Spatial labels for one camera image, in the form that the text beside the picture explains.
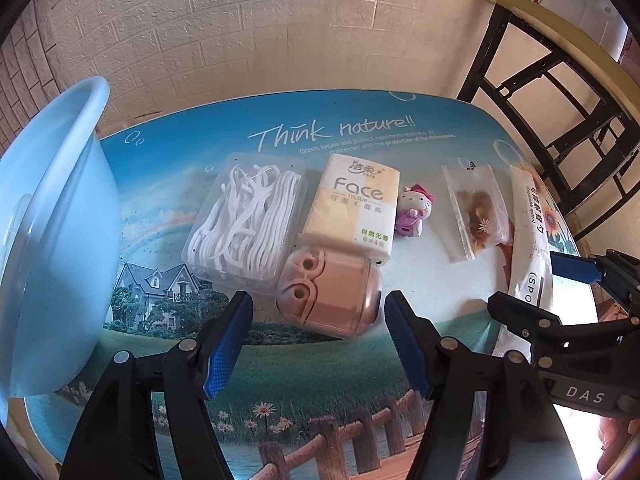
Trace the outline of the person's right hand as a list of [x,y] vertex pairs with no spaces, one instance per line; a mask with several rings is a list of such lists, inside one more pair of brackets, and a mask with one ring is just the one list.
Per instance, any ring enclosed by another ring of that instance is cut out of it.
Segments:
[[623,451],[633,434],[639,431],[639,419],[623,420],[600,418],[599,438],[602,443],[602,456],[598,461],[598,471],[605,474]]

